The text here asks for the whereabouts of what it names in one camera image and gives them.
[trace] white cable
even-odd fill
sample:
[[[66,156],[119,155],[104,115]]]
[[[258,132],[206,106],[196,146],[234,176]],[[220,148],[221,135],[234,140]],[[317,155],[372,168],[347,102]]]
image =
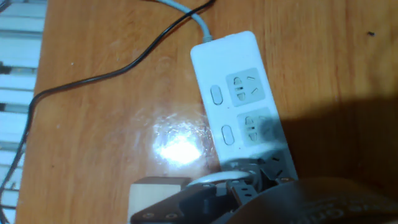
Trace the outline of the white cable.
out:
[[[249,172],[243,172],[243,171],[224,171],[224,172],[218,172],[215,174],[209,174],[204,177],[200,177],[199,179],[196,179],[188,184],[193,185],[193,184],[199,184],[199,183],[212,183],[212,182],[218,182],[218,181],[224,181],[224,180],[236,180],[236,179],[247,179],[251,178],[253,174]]]
[[[180,3],[177,3],[173,0],[156,0],[156,1],[166,4],[168,6],[174,7],[176,9],[178,9],[179,11],[182,11],[183,13],[188,13],[191,11],[190,8],[185,7],[185,6],[181,5]],[[201,29],[203,31],[203,43],[212,41],[213,37],[210,34],[210,30],[207,27],[206,22],[203,21],[203,19],[196,13],[193,14],[191,17],[199,24],[199,26],[201,27]]]

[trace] wooden table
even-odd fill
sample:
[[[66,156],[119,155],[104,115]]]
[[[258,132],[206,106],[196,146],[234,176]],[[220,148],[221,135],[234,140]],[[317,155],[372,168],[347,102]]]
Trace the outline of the wooden table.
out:
[[[181,15],[150,1],[49,1],[36,93],[124,66]],[[255,33],[299,176],[398,198],[398,1],[218,0],[201,15],[215,38]],[[17,223],[125,223],[134,181],[217,170],[189,56],[201,36],[188,21],[127,74],[40,102]],[[173,145],[199,151],[187,162]]]

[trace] power switch button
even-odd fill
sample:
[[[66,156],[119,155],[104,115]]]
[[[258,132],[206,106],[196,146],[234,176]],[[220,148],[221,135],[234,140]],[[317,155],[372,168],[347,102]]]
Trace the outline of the power switch button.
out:
[[[215,105],[220,105],[223,102],[223,95],[221,94],[220,87],[218,85],[213,85],[210,88],[211,97],[213,97],[213,102]]]
[[[234,136],[232,134],[232,129],[231,127],[229,127],[228,125],[225,125],[221,128],[221,131],[223,133],[223,137],[224,137],[224,142],[227,145],[232,145],[235,142]]]

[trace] black cable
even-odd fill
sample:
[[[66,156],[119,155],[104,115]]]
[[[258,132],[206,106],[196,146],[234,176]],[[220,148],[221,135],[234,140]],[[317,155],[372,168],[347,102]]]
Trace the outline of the black cable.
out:
[[[8,6],[10,6],[10,0],[2,0],[0,2],[0,12],[6,10]]]
[[[131,62],[129,65],[125,66],[124,68],[121,68],[121,69],[116,70],[116,71],[114,71],[114,72],[106,73],[106,74],[104,74],[104,75],[98,75],[98,76],[96,76],[96,77],[86,78],[86,79],[84,79],[84,80],[80,80],[80,81],[76,81],[76,82],[71,82],[71,83],[69,83],[69,84],[65,84],[65,85],[62,85],[62,86],[58,86],[58,87],[55,87],[55,88],[51,88],[51,89],[48,89],[48,90],[44,90],[44,91],[40,92],[39,94],[37,94],[37,95],[33,98],[33,100],[30,102],[30,104],[29,104],[29,110],[28,110],[28,115],[27,115],[27,122],[26,122],[25,130],[24,130],[24,132],[23,132],[23,134],[22,134],[22,139],[21,139],[21,141],[20,141],[20,143],[19,143],[19,145],[18,145],[16,156],[15,156],[15,158],[14,158],[12,164],[11,164],[10,169],[8,170],[7,176],[6,176],[6,178],[4,179],[3,183],[1,184],[1,187],[0,187],[0,202],[1,202],[2,194],[3,194],[4,189],[5,189],[5,187],[6,187],[6,184],[9,182],[9,180],[10,180],[12,174],[14,173],[15,169],[16,169],[17,166],[18,166],[18,162],[20,161],[20,159],[21,159],[21,157],[22,157],[22,155],[23,155],[23,153],[24,153],[23,150],[22,150],[22,147],[23,147],[23,145],[25,144],[26,139],[27,139],[27,136],[28,136],[28,134],[29,134],[30,126],[31,126],[31,124],[32,124],[33,112],[34,112],[34,110],[35,110],[36,104],[37,104],[43,97],[46,97],[46,96],[49,96],[49,95],[51,95],[51,94],[58,93],[58,92],[61,92],[61,91],[71,90],[71,89],[73,89],[73,88],[81,87],[81,86],[83,86],[83,85],[87,85],[87,84],[90,84],[90,83],[94,83],[94,82],[106,80],[106,79],[109,79],[109,78],[113,78],[113,77],[119,76],[119,75],[121,75],[121,74],[123,74],[123,73],[126,73],[126,72],[129,71],[130,69],[134,68],[137,64],[139,64],[142,60],[144,60],[144,59],[149,55],[149,53],[151,53],[152,50],[157,46],[157,44],[160,42],[160,40],[161,40],[165,35],[167,35],[175,26],[177,26],[180,22],[182,22],[182,21],[183,21],[184,19],[186,19],[187,17],[190,17],[192,14],[194,14],[194,13],[196,13],[196,12],[198,12],[198,11],[201,11],[202,9],[205,9],[205,8],[211,6],[215,1],[216,1],[216,0],[209,0],[206,4],[204,4],[204,5],[200,6],[200,7],[197,7],[196,9],[194,9],[194,10],[192,10],[192,11],[186,13],[186,14],[185,14],[184,16],[182,16],[181,18],[177,19],[177,20],[176,20],[173,24],[171,24],[166,30],[164,30],[164,31],[153,41],[153,43],[151,43],[150,46],[149,46],[148,48],[146,48],[145,51],[144,51],[140,56],[138,56],[137,59],[135,59],[135,61]],[[7,218],[6,218],[5,214],[4,214],[4,212],[3,212],[3,210],[2,210],[2,207],[3,207],[3,206],[0,206],[0,221],[1,221],[2,224],[7,224],[7,223],[9,223],[9,222],[8,222],[8,220],[7,220]]]

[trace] gray cable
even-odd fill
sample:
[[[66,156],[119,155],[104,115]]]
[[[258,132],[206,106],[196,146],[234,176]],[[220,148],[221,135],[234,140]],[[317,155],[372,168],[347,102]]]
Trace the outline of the gray cable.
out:
[[[191,11],[191,9],[189,9],[188,7],[185,7],[185,6],[181,5],[180,3],[177,3],[173,0],[156,0],[156,1],[166,4],[168,6],[174,7],[176,9],[178,9],[179,11],[182,11],[183,13],[188,13]],[[199,24],[199,26],[201,27],[201,29],[203,31],[203,43],[212,41],[213,37],[210,34],[210,31],[206,25],[206,22],[203,21],[203,19],[196,13],[193,14],[191,17]]]

